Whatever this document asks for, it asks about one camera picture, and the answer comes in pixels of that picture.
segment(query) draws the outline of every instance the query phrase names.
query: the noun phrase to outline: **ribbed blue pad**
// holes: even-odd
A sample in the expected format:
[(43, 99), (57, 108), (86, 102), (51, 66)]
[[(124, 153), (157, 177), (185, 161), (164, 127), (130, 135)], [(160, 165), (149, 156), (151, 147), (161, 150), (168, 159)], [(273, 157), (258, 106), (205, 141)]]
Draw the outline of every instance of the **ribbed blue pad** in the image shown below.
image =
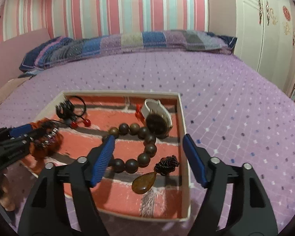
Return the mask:
[(113, 150), (115, 149), (115, 137), (110, 135), (106, 145), (103, 147), (101, 154), (98, 156), (98, 159), (93, 167), (91, 184), (96, 186), (104, 176), (108, 163), (111, 159)]
[(194, 147), (194, 144), (186, 135), (183, 138), (183, 149), (196, 181), (200, 183), (203, 188), (206, 188), (208, 180), (205, 176), (205, 167)]
[(17, 138), (21, 135), (24, 135), (24, 134), (27, 134), (29, 132), (31, 132), (33, 129), (32, 129), (32, 126), (30, 124), (25, 124), (23, 126), (19, 126), (19, 127), (16, 127), (16, 128), (13, 128), (10, 130), (10, 136), (11, 137), (14, 137), (14, 138)]

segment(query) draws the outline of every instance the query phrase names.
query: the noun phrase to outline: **red ball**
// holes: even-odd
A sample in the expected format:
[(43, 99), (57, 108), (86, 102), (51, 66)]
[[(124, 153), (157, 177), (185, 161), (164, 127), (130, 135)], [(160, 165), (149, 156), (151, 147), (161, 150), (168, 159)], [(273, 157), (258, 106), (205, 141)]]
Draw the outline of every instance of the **red ball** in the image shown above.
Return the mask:
[(84, 123), (84, 126), (86, 126), (86, 127), (89, 127), (91, 125), (89, 119), (84, 120), (83, 123)]
[(71, 128), (76, 129), (78, 127), (78, 124), (75, 121), (73, 121), (71, 122), (70, 126)]

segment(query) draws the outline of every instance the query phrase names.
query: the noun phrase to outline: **bed sheet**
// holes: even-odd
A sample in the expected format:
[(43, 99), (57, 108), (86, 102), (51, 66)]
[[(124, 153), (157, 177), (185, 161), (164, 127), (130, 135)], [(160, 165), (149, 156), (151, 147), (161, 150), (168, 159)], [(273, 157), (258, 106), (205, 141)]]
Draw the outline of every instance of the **bed sheet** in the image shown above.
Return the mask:
[[(295, 214), (295, 104), (275, 85), (235, 56), (182, 51), (129, 53), (76, 61), (48, 69), (16, 89), (0, 106), (0, 127), (35, 116), (62, 90), (148, 90), (179, 92), (187, 132), (198, 146), (227, 164), (249, 162), (271, 200), (279, 231)], [(17, 226), (34, 177), (22, 166), (9, 168), (19, 210)], [(205, 189), (191, 185), (191, 219), (181, 223), (130, 221), (102, 214), (111, 236), (187, 235)], [(219, 225), (231, 201), (227, 188)], [(72, 200), (67, 208), (78, 228)]]

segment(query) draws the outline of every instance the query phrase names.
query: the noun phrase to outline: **teardrop pendant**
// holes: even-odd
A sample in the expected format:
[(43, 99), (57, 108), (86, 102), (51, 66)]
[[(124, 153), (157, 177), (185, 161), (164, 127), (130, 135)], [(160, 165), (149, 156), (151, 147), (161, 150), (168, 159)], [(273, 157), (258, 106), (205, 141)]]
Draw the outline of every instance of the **teardrop pendant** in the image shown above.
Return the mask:
[(144, 194), (151, 189), (156, 179), (156, 172), (150, 172), (142, 176), (138, 176), (132, 182), (132, 190), (136, 194)]

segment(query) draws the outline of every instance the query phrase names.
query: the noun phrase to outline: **mattress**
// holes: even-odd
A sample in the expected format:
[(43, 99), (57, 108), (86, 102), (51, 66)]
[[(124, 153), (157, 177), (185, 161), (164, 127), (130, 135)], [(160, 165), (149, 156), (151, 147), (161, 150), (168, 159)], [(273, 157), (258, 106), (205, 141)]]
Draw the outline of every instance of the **mattress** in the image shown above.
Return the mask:
[[(160, 51), (112, 55), (71, 62), (41, 72), (18, 87), (0, 106), (0, 127), (18, 126), (63, 90), (147, 90), (181, 94), (187, 132), (198, 146), (226, 164), (249, 162), (274, 209), (279, 231), (295, 214), (295, 104), (275, 85), (233, 55)], [(22, 165), (8, 178), (19, 205), (35, 180)], [(102, 214), (113, 235), (188, 234), (205, 195), (191, 175), (191, 219), (181, 223), (131, 221)], [(227, 221), (231, 185), (219, 226)], [(79, 228), (71, 199), (67, 208)]]

